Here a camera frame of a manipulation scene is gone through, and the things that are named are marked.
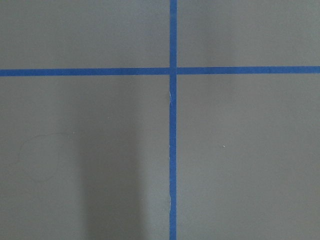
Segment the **blue tape vertical strip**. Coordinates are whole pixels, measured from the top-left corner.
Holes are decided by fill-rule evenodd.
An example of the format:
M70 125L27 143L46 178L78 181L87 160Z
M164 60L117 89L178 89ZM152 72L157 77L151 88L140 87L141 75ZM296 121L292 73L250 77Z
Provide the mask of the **blue tape vertical strip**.
M177 16L178 1L170 0L169 19L169 239L177 239Z

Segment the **blue tape horizontal strip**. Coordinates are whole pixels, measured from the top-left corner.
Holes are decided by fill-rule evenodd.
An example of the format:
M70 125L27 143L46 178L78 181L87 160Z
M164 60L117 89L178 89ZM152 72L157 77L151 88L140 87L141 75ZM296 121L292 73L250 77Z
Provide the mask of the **blue tape horizontal strip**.
M2 69L1 77L30 76L140 76L140 75L246 75L318 74L319 66L215 66L215 67L142 67L142 68L50 68Z

